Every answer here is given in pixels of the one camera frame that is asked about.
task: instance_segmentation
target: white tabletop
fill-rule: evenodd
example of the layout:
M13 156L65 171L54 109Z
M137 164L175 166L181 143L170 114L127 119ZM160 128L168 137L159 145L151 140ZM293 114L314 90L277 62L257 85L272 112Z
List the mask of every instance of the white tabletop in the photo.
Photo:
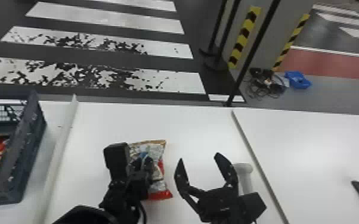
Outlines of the white tabletop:
M234 113L290 224L359 223L359 116Z
M106 146L148 139L167 140L165 179L174 195L169 200L143 202L149 223L201 223L174 184L174 169L180 158L184 159L191 184L202 189L224 183L213 160L216 152L232 163L255 167L230 108L80 103L45 223L52 223L79 204L98 206L110 182L103 158ZM256 170L251 180L268 207L258 223L281 223Z
M24 198L19 204L0 206L0 223L34 224L36 208L44 189L54 145L61 134L69 102L41 101L47 127L28 180Z

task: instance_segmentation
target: black and yellow striped pole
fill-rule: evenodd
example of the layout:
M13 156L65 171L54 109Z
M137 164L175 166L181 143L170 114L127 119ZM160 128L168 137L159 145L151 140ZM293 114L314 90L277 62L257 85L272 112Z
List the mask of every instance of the black and yellow striped pole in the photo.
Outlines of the black and yellow striped pole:
M234 49L231 53L230 59L228 61L228 67L234 69L237 67L237 63L242 56L242 50L247 44L247 39L255 27L256 20L260 15L261 8L251 6L249 12L246 15L245 21L243 22L241 31L235 43Z
M283 51L281 52L281 55L277 58L276 63L274 64L272 71L277 71L280 67L281 63L283 62L285 56L287 55L289 49L293 45L295 39L298 37L302 29L304 28L304 25L306 21L309 19L309 14L304 14L301 18L301 20L298 23L298 26L293 30L293 33L291 35L291 38L288 40L287 44L285 44Z

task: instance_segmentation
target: black cable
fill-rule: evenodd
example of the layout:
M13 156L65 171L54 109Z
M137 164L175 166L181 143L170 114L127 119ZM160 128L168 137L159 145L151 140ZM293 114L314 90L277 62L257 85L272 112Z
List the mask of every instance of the black cable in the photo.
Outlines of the black cable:
M271 80L272 83L274 84L278 84L278 85L281 85L283 86L283 88L286 88L285 87L285 83L284 81L280 78L280 76L274 74L273 75L275 78L277 78L281 84L279 84L278 82L276 82L274 79ZM261 88L259 86L256 85L256 83L259 82L259 80L257 78L254 78L254 77L250 77L250 79L248 80L244 80L243 82L246 82L248 87L246 89L246 92L247 94L249 95L249 97L251 98L256 98L257 100L261 101L263 97L265 96L268 96L268 97L271 97L271 98L274 98L274 99L277 99L280 97L280 95L283 93L272 93L270 91L270 89L268 88Z

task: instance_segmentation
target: gray floor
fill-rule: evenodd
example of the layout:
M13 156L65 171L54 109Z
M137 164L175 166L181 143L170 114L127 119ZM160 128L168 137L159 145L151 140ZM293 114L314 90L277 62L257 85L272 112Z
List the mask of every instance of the gray floor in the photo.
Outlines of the gray floor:
M312 86L306 90L288 88L278 99L247 99L248 106L278 110L315 111L359 115L359 80L306 76ZM240 90L245 94L246 84Z

